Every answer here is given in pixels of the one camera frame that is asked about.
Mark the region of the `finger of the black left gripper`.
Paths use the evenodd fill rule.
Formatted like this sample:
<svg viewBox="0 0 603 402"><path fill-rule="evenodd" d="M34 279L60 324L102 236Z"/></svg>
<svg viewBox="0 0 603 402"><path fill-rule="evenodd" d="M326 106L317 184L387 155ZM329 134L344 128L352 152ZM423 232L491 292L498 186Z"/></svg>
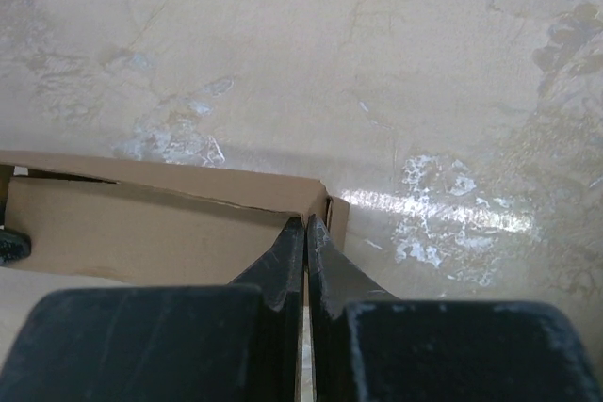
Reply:
<svg viewBox="0 0 603 402"><path fill-rule="evenodd" d="M7 265L31 254L31 239L27 234L10 229L0 230L0 263Z"/></svg>

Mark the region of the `brown cardboard box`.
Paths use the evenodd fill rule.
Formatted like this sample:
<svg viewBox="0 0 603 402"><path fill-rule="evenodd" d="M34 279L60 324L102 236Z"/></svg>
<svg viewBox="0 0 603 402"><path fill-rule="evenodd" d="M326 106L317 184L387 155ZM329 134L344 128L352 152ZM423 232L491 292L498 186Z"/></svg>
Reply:
<svg viewBox="0 0 603 402"><path fill-rule="evenodd" d="M2 265L62 290L225 285L291 218L345 242L349 205L313 179L66 154L1 154L1 229L31 239Z"/></svg>

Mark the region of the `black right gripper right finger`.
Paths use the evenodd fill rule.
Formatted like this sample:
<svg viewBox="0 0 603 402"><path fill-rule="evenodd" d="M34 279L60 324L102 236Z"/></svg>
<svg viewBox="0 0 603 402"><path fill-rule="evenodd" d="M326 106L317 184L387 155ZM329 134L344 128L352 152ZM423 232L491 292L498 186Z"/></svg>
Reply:
<svg viewBox="0 0 603 402"><path fill-rule="evenodd" d="M393 296L311 217L305 260L318 401L598 401L569 320L551 305Z"/></svg>

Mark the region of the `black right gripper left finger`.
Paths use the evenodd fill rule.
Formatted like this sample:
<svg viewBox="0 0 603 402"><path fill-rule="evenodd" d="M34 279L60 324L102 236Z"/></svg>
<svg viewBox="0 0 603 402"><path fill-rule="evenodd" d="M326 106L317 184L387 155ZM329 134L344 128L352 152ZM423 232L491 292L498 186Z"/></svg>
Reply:
<svg viewBox="0 0 603 402"><path fill-rule="evenodd" d="M296 401L305 229L225 285L70 289L40 300L1 371L5 401Z"/></svg>

